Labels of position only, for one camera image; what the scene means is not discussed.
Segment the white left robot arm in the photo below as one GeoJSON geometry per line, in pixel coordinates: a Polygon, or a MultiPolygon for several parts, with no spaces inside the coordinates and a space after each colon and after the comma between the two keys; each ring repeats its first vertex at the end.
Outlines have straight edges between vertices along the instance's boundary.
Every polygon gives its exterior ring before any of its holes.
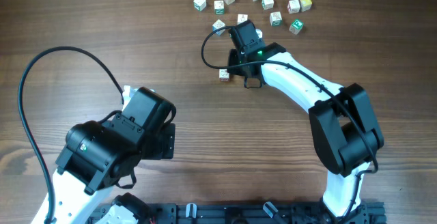
{"type": "Polygon", "coordinates": [[[146,87],[126,90],[124,97],[122,110],[68,131],[56,160],[53,194],[33,223],[84,223],[121,178],[136,178],[141,160],[173,158],[175,105],[146,87]]]}

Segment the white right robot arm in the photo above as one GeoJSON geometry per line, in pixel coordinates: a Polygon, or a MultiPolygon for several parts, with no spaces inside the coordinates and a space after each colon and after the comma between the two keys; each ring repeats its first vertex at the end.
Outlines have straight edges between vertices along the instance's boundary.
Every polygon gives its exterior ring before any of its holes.
{"type": "Polygon", "coordinates": [[[235,47],[229,52],[228,71],[259,79],[308,113],[315,152],[328,169],[323,204],[334,221],[346,221],[361,202],[363,176],[377,172],[376,153],[384,145],[367,92],[356,83],[331,83],[279,44],[265,45],[249,20],[231,27],[229,36],[235,47]]]}

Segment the red 6 baseball block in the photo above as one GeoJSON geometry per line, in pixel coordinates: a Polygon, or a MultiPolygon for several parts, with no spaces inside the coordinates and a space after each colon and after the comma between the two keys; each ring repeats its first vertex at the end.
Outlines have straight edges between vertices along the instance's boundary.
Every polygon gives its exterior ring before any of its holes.
{"type": "Polygon", "coordinates": [[[226,69],[219,70],[219,80],[222,82],[228,82],[230,80],[230,74],[226,69]]]}

